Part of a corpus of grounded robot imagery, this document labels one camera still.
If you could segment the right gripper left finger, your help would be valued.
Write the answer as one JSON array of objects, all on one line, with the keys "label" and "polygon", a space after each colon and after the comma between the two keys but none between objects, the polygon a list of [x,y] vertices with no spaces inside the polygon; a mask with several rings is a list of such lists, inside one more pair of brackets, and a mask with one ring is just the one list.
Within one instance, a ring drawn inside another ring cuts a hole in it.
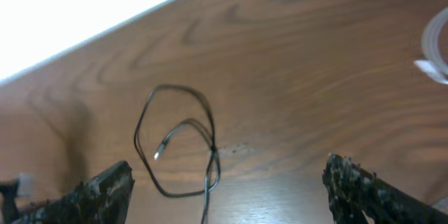
[{"label": "right gripper left finger", "polygon": [[124,224],[133,187],[132,168],[119,161],[60,199],[13,217],[11,223]]}]

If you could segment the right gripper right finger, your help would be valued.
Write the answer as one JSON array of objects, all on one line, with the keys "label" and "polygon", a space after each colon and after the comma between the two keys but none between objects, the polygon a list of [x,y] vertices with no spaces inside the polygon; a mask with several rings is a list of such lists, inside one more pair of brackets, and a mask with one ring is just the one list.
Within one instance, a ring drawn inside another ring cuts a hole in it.
[{"label": "right gripper right finger", "polygon": [[322,182],[336,224],[445,224],[447,214],[364,170],[349,157],[329,154]]}]

